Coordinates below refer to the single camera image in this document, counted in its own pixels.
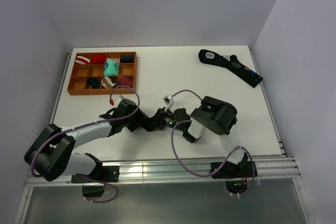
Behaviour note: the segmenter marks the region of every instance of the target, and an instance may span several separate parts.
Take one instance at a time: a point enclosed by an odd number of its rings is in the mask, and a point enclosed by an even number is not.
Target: white label
[[[213,58],[215,58],[215,55],[212,52],[207,52],[205,54],[205,57],[208,58],[208,59],[213,59]]]

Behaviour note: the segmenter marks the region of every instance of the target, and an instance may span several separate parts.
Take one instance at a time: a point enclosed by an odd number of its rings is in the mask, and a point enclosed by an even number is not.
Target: metal frame
[[[249,47],[250,54],[255,65],[257,73],[259,73],[253,52]],[[71,58],[72,49],[68,50],[68,56],[66,65],[62,74],[62,79],[60,87],[57,93],[55,106],[50,118],[50,123],[54,121],[55,113],[57,111],[58,102],[62,87],[64,85],[64,80],[66,72],[69,66],[69,61]],[[279,137],[277,127],[266,97],[264,86],[261,83],[261,89],[264,94],[264,98],[267,104],[268,111],[271,116],[271,120],[276,132],[276,136],[281,148],[282,155],[276,156],[263,156],[263,157],[253,157],[256,162],[256,167],[258,170],[258,177],[256,178],[256,185],[260,185],[260,181],[263,179],[281,179],[281,178],[293,178],[296,184],[298,197],[300,199],[300,204],[303,212],[305,213],[306,220],[311,220],[308,223],[315,223],[312,217],[311,209],[307,208],[309,206],[308,199],[305,195],[300,180],[300,173],[297,168],[297,164],[293,157],[287,157],[285,150],[283,149],[283,144]],[[221,162],[222,157],[219,158],[197,158],[197,159],[184,159],[184,163],[192,170],[198,173],[207,173],[211,169],[211,162]],[[218,179],[210,178],[199,178],[189,174],[185,171],[176,160],[167,159],[159,161],[132,161],[132,162],[103,162],[104,166],[118,165],[120,166],[119,181],[115,183],[116,185],[125,184],[154,184],[154,183],[184,183],[184,182],[216,182]],[[83,184],[72,184],[71,175],[62,175],[52,182],[47,182],[43,178],[35,178],[28,174],[22,198],[16,213],[15,224],[24,223],[30,199],[33,193],[34,187],[50,187],[50,186],[82,186]],[[85,183],[85,185],[97,185],[96,183]]]
[[[184,163],[191,170],[206,174],[211,170],[212,162],[221,162],[223,158],[197,158],[186,159]],[[254,158],[258,167],[257,180],[274,178],[299,178],[300,173],[293,157],[285,158]],[[142,162],[103,162],[104,166],[120,166],[119,180],[115,185],[125,184],[159,184],[159,183],[185,183],[185,182],[215,182],[218,179],[211,177],[199,178],[191,175],[183,169],[177,161],[168,159],[160,161]],[[82,186],[72,184],[71,175],[62,175],[48,182],[43,178],[35,178],[28,175],[26,186],[50,187],[50,186]],[[98,183],[85,183],[84,185],[98,185]]]
[[[254,54],[253,54],[253,47],[249,47],[249,50],[250,50],[250,54],[251,54],[251,57],[252,57],[253,64],[256,68],[256,72],[259,74],[259,70],[257,68],[256,60],[255,60]],[[277,138],[278,138],[278,141],[279,141],[279,145],[280,145],[280,148],[281,148],[281,152],[282,152],[282,150],[284,150],[283,144],[282,144],[281,138],[279,136],[279,132],[278,132],[277,126],[275,124],[275,120],[274,120],[274,117],[273,117],[273,114],[272,114],[272,111],[271,111],[271,108],[270,108],[270,105],[269,105],[269,102],[268,102],[268,99],[267,99],[267,96],[266,96],[266,93],[265,93],[264,85],[263,85],[262,82],[260,83],[260,85],[261,85],[261,89],[262,89],[262,92],[263,92],[264,97],[265,97],[267,108],[268,108],[269,114],[271,116],[273,127],[274,127],[274,130],[276,132],[276,135],[277,135]],[[294,186],[295,186],[295,190],[296,190],[296,193],[297,193],[297,196],[298,196],[298,199],[299,199],[299,203],[301,205],[301,209],[302,209],[302,212],[303,212],[306,223],[307,224],[315,224],[316,220],[315,220],[315,217],[313,215],[313,211],[311,209],[311,206],[309,204],[309,200],[308,200],[307,194],[305,192],[305,189],[303,188],[301,176],[299,176],[298,178],[293,178],[293,183],[294,183]]]
[[[309,204],[309,200],[306,191],[303,187],[301,178],[293,178],[295,191],[298,195],[298,199],[301,205],[301,209],[307,224],[316,224],[316,220]]]

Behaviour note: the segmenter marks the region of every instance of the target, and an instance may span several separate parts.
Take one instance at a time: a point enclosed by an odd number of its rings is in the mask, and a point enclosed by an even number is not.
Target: sock label
[[[238,69],[242,67],[239,63],[236,62],[232,62],[231,65]]]
[[[208,59],[213,59],[213,58],[215,58],[215,55],[212,52],[207,52],[205,54],[205,57],[208,58]]]

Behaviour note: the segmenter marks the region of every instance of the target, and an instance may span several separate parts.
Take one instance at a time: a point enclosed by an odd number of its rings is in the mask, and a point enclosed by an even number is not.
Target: wooden tray
[[[121,55],[134,55],[134,63],[119,63],[118,78],[121,75],[127,76],[133,81],[135,89],[137,75],[137,53],[136,52],[97,52],[97,53],[78,53],[77,56],[84,56],[91,60],[92,55],[105,54],[107,58],[120,59]],[[77,64],[72,67],[71,77],[68,85],[70,95],[91,95],[91,94],[110,94],[112,89],[106,89],[100,83],[100,89],[93,89],[87,84],[87,78],[92,77],[99,81],[103,78],[104,64]],[[116,89],[114,94],[132,94],[132,90],[127,88]]]

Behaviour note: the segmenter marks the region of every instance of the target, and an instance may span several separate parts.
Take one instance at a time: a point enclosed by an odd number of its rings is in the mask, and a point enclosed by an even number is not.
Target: white connector
[[[171,95],[166,95],[163,98],[163,101],[166,104],[166,108],[164,109],[164,112],[166,112],[167,110],[170,110],[175,103],[175,101],[174,101],[174,99]]]
[[[122,99],[124,99],[124,96],[122,96],[122,95],[118,96],[118,98],[117,98],[116,101],[114,102],[113,107],[114,107],[114,108],[117,108],[117,107],[119,106],[120,102],[122,101]]]

